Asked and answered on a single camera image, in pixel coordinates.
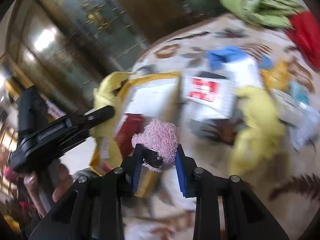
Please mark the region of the person's left hand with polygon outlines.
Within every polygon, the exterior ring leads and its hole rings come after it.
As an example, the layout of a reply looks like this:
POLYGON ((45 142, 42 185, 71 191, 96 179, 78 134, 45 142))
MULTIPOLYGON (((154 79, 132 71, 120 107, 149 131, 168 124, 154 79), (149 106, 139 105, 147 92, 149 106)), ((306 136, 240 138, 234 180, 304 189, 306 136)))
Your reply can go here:
POLYGON ((23 181, 40 218, 47 215, 73 184, 73 178, 65 165, 60 164, 55 171, 57 171, 54 175, 57 179, 55 187, 47 173, 39 177, 36 172, 31 172, 23 181))

